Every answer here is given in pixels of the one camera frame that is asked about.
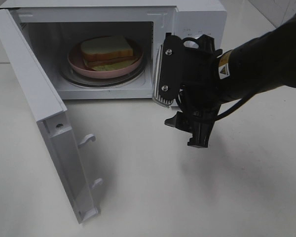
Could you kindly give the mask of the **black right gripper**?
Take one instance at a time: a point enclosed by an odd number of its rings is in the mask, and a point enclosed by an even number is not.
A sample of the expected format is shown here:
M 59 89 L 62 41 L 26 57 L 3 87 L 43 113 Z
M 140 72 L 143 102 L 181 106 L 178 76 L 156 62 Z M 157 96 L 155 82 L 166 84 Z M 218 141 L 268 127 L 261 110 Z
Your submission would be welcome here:
M 222 50 L 215 49 L 214 39 L 202 35 L 199 49 L 185 47 L 183 81 L 176 98 L 181 111 L 165 120 L 166 126 L 192 133 L 187 145 L 207 148 L 214 122 L 223 118 L 219 114 L 215 60 Z

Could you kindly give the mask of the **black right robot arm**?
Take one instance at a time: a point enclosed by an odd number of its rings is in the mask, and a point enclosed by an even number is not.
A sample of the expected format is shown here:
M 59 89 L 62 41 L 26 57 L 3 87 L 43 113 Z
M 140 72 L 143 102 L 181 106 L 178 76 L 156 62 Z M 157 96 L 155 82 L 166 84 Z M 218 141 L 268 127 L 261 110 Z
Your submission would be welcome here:
M 167 126 L 192 135 L 188 145 L 205 148 L 216 121 L 227 117 L 256 94 L 281 86 L 296 88 L 296 13 L 261 37 L 223 52 L 214 39 L 168 35 L 163 43 L 159 90 L 176 101 L 179 111 Z

